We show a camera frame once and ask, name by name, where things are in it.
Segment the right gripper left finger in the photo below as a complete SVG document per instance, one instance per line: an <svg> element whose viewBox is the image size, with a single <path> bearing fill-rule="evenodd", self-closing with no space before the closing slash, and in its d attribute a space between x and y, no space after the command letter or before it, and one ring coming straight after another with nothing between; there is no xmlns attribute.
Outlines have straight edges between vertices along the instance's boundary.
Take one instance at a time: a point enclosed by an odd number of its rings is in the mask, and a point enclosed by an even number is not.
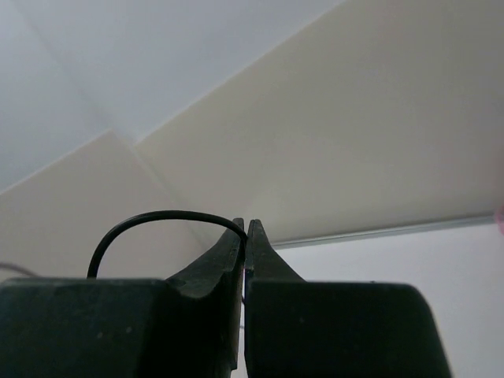
<svg viewBox="0 0 504 378"><path fill-rule="evenodd" d="M214 217L218 241L165 280L101 279L114 226L83 279L10 279L1 285L4 377L228 377L238 365L245 232Z"/></svg>

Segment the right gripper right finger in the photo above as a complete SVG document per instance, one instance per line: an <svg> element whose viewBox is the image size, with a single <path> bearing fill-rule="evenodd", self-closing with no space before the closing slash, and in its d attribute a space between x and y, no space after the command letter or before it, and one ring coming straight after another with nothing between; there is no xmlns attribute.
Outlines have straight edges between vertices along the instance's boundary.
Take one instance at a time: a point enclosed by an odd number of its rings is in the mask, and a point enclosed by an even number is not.
<svg viewBox="0 0 504 378"><path fill-rule="evenodd" d="M309 282L252 220L245 251L251 377L448 377L424 296L403 283Z"/></svg>

